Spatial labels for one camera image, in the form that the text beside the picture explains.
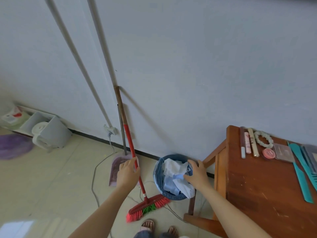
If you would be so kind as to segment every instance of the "electrical outlet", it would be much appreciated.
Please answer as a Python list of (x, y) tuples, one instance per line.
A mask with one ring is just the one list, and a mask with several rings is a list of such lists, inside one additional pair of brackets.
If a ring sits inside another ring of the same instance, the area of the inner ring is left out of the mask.
[(107, 127), (107, 125), (103, 126), (106, 131), (112, 132), (113, 135), (117, 135), (117, 129), (115, 127)]

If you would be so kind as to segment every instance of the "blue trash can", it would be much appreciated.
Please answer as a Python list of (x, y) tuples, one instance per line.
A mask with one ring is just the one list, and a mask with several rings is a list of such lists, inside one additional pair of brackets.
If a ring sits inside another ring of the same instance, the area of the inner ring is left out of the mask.
[[(158, 188), (158, 190), (161, 192), (161, 194), (163, 196), (165, 196), (166, 198), (170, 199), (170, 200), (184, 200), (187, 197), (183, 194), (180, 193), (179, 195), (173, 195), (171, 192), (169, 191), (165, 191), (163, 190), (163, 186), (164, 186), (164, 171), (162, 170), (162, 164), (164, 163), (164, 161), (166, 159), (171, 159), (171, 160), (175, 160), (175, 161), (180, 161), (183, 164), (187, 162), (188, 158), (184, 155), (180, 155), (180, 154), (174, 154), (174, 155), (167, 155), (164, 156), (163, 158), (160, 158), (157, 162), (156, 165), (154, 167), (154, 171), (153, 171), (153, 179), (154, 179), (154, 183), (156, 184), (156, 187)], [(192, 166), (189, 164), (188, 168), (190, 169), (188, 171), (188, 175), (192, 176), (193, 175), (193, 169)]]

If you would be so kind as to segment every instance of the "red broom handle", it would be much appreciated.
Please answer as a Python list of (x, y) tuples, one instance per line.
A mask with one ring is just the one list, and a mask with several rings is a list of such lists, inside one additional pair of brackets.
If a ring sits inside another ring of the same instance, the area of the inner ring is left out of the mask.
[[(118, 106), (119, 106), (119, 110), (120, 110), (121, 118), (122, 118), (122, 122), (123, 122), (123, 127), (124, 127), (124, 130), (125, 130), (126, 137), (128, 139), (130, 151), (131, 151), (132, 157), (134, 158), (135, 157), (134, 146), (133, 146), (133, 142), (132, 142), (132, 138), (131, 138), (128, 122), (126, 120), (125, 112), (124, 112), (124, 109), (123, 109), (123, 103), (122, 103), (122, 99), (121, 99), (121, 95), (120, 95), (119, 86), (114, 87), (114, 91), (116, 93), (117, 102), (118, 102)], [(137, 160), (134, 162), (134, 166), (135, 166), (135, 168), (138, 168)], [(146, 196), (146, 192), (145, 192), (145, 188), (144, 188), (141, 176), (139, 177), (139, 183), (140, 183), (140, 187), (141, 187), (141, 190), (142, 190), (142, 193), (143, 193), (143, 196), (144, 196), (144, 201), (146, 203), (148, 203), (148, 198)]]

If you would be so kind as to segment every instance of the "hand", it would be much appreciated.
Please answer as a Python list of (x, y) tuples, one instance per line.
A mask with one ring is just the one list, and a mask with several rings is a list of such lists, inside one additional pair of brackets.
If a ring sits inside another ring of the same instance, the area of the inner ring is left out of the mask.
[(192, 165), (193, 175), (192, 176), (184, 175), (184, 179), (187, 180), (189, 183), (191, 183), (192, 186), (194, 186), (194, 188), (199, 190), (200, 192), (205, 187), (211, 186), (211, 184), (209, 183), (207, 172), (203, 162), (198, 160), (199, 167), (197, 166), (194, 160), (188, 160), (188, 163)]
[(141, 169), (138, 167), (134, 171), (134, 162), (136, 159), (137, 157), (134, 157), (120, 164), (117, 175), (117, 188), (123, 188), (130, 192), (138, 183)]

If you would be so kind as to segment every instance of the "tiled floor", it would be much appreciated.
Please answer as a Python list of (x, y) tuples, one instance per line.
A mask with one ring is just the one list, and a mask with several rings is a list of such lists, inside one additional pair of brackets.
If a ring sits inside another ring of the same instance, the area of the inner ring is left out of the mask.
[[(0, 128), (0, 135), (8, 131)], [(91, 192), (95, 166), (112, 153), (110, 145), (73, 135), (63, 149), (51, 153), (34, 147), (29, 153), (12, 159), (0, 160), (0, 238), (64, 238), (97, 208)], [(109, 187), (110, 167), (116, 154), (97, 169), (94, 190), (104, 201), (114, 189)], [(155, 160), (138, 156), (141, 177), (148, 196), (158, 194), (153, 181)], [(130, 196), (140, 202), (140, 187)], [(217, 237), (195, 226), (178, 220), (170, 211), (161, 208), (147, 214), (141, 221), (126, 224), (125, 216), (136, 203), (126, 199), (112, 228), (112, 237), (133, 237), (142, 220), (155, 220), (155, 233), (175, 225), (180, 235), (189, 237)], [(182, 217), (189, 200), (173, 201), (170, 207)], [(195, 213), (210, 218), (211, 207), (197, 193)]]

